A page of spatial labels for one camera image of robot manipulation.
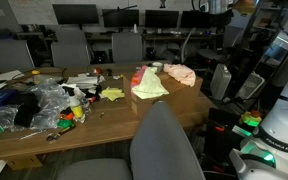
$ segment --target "plastic bag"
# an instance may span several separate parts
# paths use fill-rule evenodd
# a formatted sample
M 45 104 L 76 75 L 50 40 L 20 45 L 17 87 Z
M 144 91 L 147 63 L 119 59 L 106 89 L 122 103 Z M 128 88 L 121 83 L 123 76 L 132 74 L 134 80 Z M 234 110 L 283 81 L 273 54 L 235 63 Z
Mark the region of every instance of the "plastic bag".
M 60 112 L 69 106 L 68 94 L 54 79 L 33 86 L 30 92 L 36 95 L 41 108 L 33 117 L 31 129 L 57 128 Z
M 7 105 L 0 107 L 0 126 L 3 129 L 11 128 L 14 126 L 14 119 L 18 112 L 17 105 Z

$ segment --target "white robot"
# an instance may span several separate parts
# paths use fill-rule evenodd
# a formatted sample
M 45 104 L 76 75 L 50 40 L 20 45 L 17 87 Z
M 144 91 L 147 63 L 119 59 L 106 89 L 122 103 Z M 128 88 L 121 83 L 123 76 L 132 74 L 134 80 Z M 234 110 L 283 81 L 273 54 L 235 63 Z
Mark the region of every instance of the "white robot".
M 230 159 L 243 180 L 288 180 L 288 82 L 253 136 L 233 149 Z

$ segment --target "wooden table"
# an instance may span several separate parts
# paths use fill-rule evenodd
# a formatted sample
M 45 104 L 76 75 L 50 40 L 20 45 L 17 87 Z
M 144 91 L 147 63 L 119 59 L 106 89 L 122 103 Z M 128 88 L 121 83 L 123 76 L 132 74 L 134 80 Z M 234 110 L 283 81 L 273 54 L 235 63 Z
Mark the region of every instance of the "wooden table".
M 135 72 L 137 64 L 130 65 L 97 65 L 105 69 L 111 68 L 113 74 L 123 74 Z M 86 72 L 96 66 L 80 69 L 69 69 L 63 74 L 64 77 L 76 75 L 77 73 Z M 53 68 L 40 69 L 43 72 L 61 72 L 61 70 L 54 70 Z M 112 77 L 105 76 L 106 81 L 101 83 L 103 88 L 123 87 L 123 79 L 114 80 Z M 191 114 L 181 115 L 179 121 L 184 128 L 191 128 L 196 124 L 200 124 L 208 115 L 208 109 L 214 105 L 202 93 L 199 94 L 200 108 Z M 81 124 L 76 123 L 76 128 L 67 134 L 60 137 L 55 143 L 50 144 L 46 142 L 46 137 L 51 132 L 58 132 L 59 129 L 51 129 L 42 134 L 35 135 L 31 138 L 20 140 L 23 135 L 30 134 L 31 130 L 21 132 L 9 132 L 6 130 L 0 133 L 0 159 L 6 160 L 8 164 L 16 162 L 15 160 L 30 159 L 35 161 L 35 155 L 50 153 L 55 151 L 62 151 L 78 147 L 91 146 L 96 144 L 115 142 L 121 140 L 131 139 L 137 128 L 140 125 L 140 119 L 131 111 L 126 105 L 124 99 L 117 101 L 105 101 L 93 103 L 92 113 L 87 120 Z

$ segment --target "gray office chair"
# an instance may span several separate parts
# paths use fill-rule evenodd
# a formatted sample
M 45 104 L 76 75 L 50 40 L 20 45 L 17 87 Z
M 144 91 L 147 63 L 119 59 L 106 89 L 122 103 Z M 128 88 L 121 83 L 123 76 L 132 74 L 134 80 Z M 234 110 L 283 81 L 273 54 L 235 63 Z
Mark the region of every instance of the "gray office chair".
M 240 43 L 237 42 L 239 36 L 241 36 L 243 29 L 235 26 L 226 26 L 224 31 L 223 38 L 223 53 L 219 54 L 216 50 L 211 49 L 199 49 L 197 53 L 207 59 L 212 59 L 216 61 L 226 61 L 227 59 L 227 48 L 234 47 L 235 44 Z
M 114 63 L 139 62 L 143 58 L 142 36 L 135 33 L 112 34 Z
M 94 159 L 65 168 L 58 180 L 205 179 L 181 125 L 165 102 L 153 105 L 130 147 L 132 173 L 124 160 Z
M 55 33 L 59 43 L 87 44 L 85 34 L 82 30 L 58 30 Z
M 90 65 L 86 44 L 66 44 L 54 42 L 51 45 L 55 67 L 85 67 Z
M 0 72 L 34 69 L 25 40 L 0 40 Z

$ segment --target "spray bottle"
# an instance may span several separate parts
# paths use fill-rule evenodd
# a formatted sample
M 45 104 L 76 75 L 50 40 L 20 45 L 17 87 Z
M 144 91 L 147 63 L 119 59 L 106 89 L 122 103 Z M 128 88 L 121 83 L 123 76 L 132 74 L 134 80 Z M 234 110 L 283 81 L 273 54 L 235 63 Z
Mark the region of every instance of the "spray bottle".
M 76 118 L 83 117 L 83 109 L 81 102 L 75 97 L 74 89 L 70 87 L 63 87 L 70 96 L 70 107 Z

